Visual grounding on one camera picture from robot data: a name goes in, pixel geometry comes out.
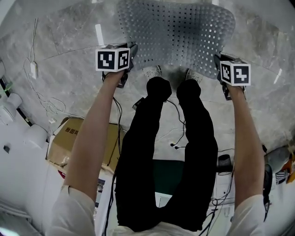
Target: brown box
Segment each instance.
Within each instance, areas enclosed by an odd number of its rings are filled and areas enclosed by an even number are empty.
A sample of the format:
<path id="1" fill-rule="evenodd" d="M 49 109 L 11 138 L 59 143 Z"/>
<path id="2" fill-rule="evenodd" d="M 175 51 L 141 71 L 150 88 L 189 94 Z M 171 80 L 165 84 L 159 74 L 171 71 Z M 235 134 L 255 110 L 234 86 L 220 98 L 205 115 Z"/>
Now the brown box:
<path id="1" fill-rule="evenodd" d="M 46 160 L 55 166 L 59 171 L 66 173 L 71 151 L 79 133 L 80 127 L 84 120 L 77 118 L 69 118 L 62 122 L 62 127 L 51 143 Z M 120 128 L 120 140 L 123 141 L 124 132 Z M 118 148 L 118 125 L 109 124 L 105 155 L 102 162 L 102 168 L 114 172 L 119 159 Z"/>

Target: chair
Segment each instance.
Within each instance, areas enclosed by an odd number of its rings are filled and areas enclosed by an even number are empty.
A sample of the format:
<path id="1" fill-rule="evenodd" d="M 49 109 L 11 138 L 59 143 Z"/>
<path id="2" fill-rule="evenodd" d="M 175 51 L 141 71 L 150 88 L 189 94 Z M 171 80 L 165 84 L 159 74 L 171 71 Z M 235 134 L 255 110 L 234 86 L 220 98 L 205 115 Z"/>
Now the chair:
<path id="1" fill-rule="evenodd" d="M 172 64 L 216 79 L 214 55 L 235 29 L 233 14 L 213 4 L 183 4 L 151 0 L 118 3 L 126 41 L 136 42 L 134 69 Z"/>

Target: forearm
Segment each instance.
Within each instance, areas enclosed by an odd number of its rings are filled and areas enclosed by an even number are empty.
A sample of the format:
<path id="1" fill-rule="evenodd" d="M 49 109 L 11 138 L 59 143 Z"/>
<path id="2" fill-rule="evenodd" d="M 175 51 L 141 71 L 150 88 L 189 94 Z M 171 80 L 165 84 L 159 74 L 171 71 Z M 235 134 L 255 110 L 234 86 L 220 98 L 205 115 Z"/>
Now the forearm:
<path id="1" fill-rule="evenodd" d="M 248 197 L 262 194 L 264 155 L 250 109 L 240 88 L 230 88 L 235 109 L 236 207 Z"/>
<path id="2" fill-rule="evenodd" d="M 106 80 L 101 87 L 79 130 L 64 182 L 64 185 L 84 192 L 94 201 L 115 89 L 116 84 L 111 80 Z"/>

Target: dark green cushion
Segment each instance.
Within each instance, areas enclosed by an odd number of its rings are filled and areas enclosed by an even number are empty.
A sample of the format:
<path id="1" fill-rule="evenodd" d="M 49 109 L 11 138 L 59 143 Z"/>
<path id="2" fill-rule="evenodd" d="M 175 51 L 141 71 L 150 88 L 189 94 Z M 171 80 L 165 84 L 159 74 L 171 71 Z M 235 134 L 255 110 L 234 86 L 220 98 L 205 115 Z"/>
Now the dark green cushion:
<path id="1" fill-rule="evenodd" d="M 183 174 L 183 161 L 153 160 L 153 179 L 155 191 L 173 195 Z"/>

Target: fiducial marker cube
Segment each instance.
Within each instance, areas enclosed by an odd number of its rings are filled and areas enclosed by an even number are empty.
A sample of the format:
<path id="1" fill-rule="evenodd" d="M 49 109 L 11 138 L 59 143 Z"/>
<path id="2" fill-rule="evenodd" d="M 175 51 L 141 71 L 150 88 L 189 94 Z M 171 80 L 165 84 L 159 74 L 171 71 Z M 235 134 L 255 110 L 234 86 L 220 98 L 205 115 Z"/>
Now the fiducial marker cube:
<path id="1" fill-rule="evenodd" d="M 251 65 L 239 59 L 220 62 L 221 80 L 232 86 L 251 85 Z"/>
<path id="2" fill-rule="evenodd" d="M 129 68 L 130 48 L 101 48 L 95 51 L 96 71 L 118 72 Z"/>

